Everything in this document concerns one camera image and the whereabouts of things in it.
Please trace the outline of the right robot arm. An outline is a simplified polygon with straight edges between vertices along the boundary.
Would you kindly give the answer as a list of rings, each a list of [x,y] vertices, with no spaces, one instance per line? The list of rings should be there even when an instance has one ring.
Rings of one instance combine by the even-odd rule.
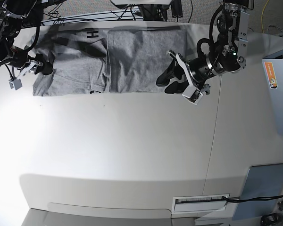
[[[38,9],[57,5],[60,0],[5,0],[2,3],[3,11],[0,14],[0,67],[5,66],[10,79],[16,80],[14,68],[22,73],[33,71],[34,74],[49,75],[53,66],[46,61],[42,54],[31,57],[28,53],[34,49],[40,35],[42,21]],[[19,35],[23,22],[28,19],[35,22],[36,33],[31,46],[21,49],[14,46],[14,39]]]

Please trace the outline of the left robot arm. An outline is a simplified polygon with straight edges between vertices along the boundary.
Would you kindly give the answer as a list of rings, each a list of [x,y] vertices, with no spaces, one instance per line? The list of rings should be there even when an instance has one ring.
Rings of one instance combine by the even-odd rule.
[[[252,0],[224,0],[214,12],[209,25],[209,37],[197,42],[197,58],[186,60],[169,51],[172,62],[157,78],[156,86],[167,94],[181,94],[196,103],[210,94],[207,80],[224,73],[235,73],[246,66],[249,11]]]

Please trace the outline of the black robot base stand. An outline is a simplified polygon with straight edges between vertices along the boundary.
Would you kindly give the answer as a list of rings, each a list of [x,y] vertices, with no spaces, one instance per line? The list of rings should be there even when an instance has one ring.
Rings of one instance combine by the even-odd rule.
[[[133,20],[136,20],[137,16],[141,16],[144,21],[168,21],[167,11],[171,9],[172,18],[179,22],[179,18],[183,18],[183,5],[181,0],[172,0],[170,4],[115,4],[110,1],[118,9],[127,11],[130,9]]]

